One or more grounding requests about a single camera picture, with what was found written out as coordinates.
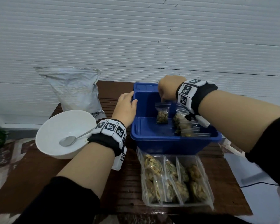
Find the table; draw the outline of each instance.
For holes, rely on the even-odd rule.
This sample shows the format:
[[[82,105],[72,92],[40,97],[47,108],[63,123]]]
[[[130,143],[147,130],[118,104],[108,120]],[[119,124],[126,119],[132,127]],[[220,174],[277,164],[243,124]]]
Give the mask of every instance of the table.
[[[120,94],[130,92],[132,83],[99,81],[99,99],[108,118],[116,106]],[[62,112],[60,105],[53,115]],[[128,148],[120,171],[111,170],[101,198],[101,213],[134,214],[188,214],[193,212],[212,212],[209,207],[160,208],[147,207],[142,201],[140,164],[135,153],[135,142],[127,137]],[[211,143],[198,154],[209,177],[215,197],[216,213],[231,215],[252,215],[252,211],[223,158],[218,144]],[[0,213],[21,213],[48,184],[69,160],[58,160],[41,153],[32,146],[15,170],[11,171],[0,190]]]

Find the metal spoon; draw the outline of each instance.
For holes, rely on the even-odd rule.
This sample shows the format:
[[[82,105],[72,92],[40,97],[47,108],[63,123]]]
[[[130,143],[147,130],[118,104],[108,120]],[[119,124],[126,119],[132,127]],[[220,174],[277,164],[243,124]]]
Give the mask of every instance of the metal spoon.
[[[76,141],[78,138],[80,138],[80,137],[82,137],[82,136],[84,136],[84,135],[86,135],[86,134],[89,134],[94,128],[92,128],[91,130],[87,131],[86,133],[84,133],[84,134],[82,134],[82,135],[80,135],[80,136],[78,136],[78,137],[75,137],[75,136],[68,136],[68,137],[66,137],[66,138],[64,138],[64,139],[61,139],[61,140],[59,141],[59,144],[60,144],[61,146],[63,146],[63,147],[70,146],[70,145],[72,145],[73,143],[75,143],[75,141]]]

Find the black cable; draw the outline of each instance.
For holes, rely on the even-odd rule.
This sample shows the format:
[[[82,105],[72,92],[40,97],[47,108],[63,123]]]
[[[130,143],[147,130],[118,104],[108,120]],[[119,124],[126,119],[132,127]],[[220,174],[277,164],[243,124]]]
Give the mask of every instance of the black cable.
[[[257,183],[253,183],[253,184],[249,184],[249,185],[245,185],[245,186],[240,186],[240,188],[245,188],[245,187],[253,186],[253,185],[256,185],[256,184],[260,184],[260,183],[279,186],[278,184],[271,184],[271,183],[266,183],[266,182],[257,182]]]

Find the hand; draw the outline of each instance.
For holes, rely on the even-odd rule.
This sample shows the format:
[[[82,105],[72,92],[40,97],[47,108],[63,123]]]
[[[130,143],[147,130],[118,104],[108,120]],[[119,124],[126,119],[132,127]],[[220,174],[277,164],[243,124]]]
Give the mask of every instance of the hand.
[[[158,90],[161,102],[176,101],[176,90],[187,79],[179,75],[166,75],[159,81]]]
[[[136,115],[137,99],[131,103],[133,94],[134,91],[121,94],[112,115],[113,119],[121,121],[126,128],[132,124]]]

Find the blue plastic container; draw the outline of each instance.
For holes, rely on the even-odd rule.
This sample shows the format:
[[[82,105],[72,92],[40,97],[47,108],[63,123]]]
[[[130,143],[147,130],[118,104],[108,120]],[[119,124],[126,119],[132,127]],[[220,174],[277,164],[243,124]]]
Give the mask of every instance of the blue plastic container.
[[[172,117],[175,103],[169,110],[168,124],[156,124],[155,103],[160,102],[158,85],[155,83],[135,83],[133,99],[138,99],[137,112],[131,128],[131,138],[137,146],[151,154],[195,155],[210,142],[219,142],[222,135],[213,126],[200,128],[201,133],[211,133],[211,137],[175,136]]]

